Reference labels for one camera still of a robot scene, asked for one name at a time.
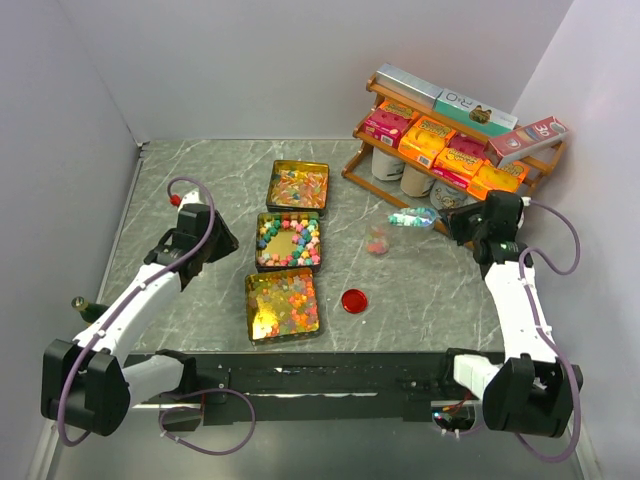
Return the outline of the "gold tin of gummy candies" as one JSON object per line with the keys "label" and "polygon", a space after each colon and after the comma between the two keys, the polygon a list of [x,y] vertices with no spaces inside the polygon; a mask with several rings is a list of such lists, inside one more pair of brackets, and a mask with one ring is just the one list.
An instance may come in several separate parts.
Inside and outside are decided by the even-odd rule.
{"label": "gold tin of gummy candies", "polygon": [[322,333],[310,268],[249,275],[244,287],[247,334],[254,345],[302,340]]}

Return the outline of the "gold tin of star candies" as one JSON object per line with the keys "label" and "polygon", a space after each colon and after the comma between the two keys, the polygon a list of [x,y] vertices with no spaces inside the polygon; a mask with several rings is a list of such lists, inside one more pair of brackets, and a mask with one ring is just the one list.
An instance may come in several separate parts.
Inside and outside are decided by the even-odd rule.
{"label": "gold tin of star candies", "polygon": [[256,221],[255,266],[258,272],[295,268],[321,269],[321,219],[312,211],[265,212]]}

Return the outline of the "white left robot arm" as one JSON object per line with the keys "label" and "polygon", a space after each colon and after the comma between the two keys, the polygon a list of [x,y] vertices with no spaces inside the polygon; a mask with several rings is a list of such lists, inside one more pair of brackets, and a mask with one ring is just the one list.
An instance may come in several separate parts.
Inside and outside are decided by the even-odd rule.
{"label": "white left robot arm", "polygon": [[209,190],[198,184],[178,207],[174,228],[149,251],[134,280],[107,310],[73,340],[56,339],[45,350],[41,413],[55,421],[64,444],[67,430],[109,436],[128,411],[155,396],[190,400],[198,389],[196,360],[159,350],[135,365],[126,360],[156,315],[199,275],[203,266],[238,247]]}

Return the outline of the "clear glass jar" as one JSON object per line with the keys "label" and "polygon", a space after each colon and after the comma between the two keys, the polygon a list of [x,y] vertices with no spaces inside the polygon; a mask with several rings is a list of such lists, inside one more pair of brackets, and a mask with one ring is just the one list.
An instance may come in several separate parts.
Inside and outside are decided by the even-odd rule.
{"label": "clear glass jar", "polygon": [[390,249],[389,224],[371,223],[367,226],[364,238],[366,251],[372,255],[385,255]]}

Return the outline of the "silver metal scoop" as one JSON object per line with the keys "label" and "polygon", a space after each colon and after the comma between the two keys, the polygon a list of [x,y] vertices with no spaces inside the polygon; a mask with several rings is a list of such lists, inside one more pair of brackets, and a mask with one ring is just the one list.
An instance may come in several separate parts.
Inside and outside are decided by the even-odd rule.
{"label": "silver metal scoop", "polygon": [[438,212],[430,207],[403,208],[388,216],[393,226],[423,229],[433,228],[438,219]]}

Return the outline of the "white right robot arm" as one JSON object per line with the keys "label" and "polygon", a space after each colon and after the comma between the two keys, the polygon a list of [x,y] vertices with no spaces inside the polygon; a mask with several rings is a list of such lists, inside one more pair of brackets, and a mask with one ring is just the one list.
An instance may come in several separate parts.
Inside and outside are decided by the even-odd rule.
{"label": "white right robot arm", "polygon": [[473,247],[498,314],[504,361],[456,353],[437,374],[437,386],[452,399],[469,390],[492,430],[557,438],[578,417],[583,377],[559,352],[542,312],[533,259],[541,251],[517,238],[526,208],[535,203],[494,190],[475,204],[441,210],[450,237]]}

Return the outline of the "gold tin of stick candies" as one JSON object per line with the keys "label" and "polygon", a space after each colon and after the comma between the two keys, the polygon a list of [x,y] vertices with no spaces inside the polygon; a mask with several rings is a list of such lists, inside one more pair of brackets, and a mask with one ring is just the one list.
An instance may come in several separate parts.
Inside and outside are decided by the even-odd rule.
{"label": "gold tin of stick candies", "polygon": [[266,195],[267,209],[271,212],[310,211],[323,217],[329,179],[328,164],[275,160]]}

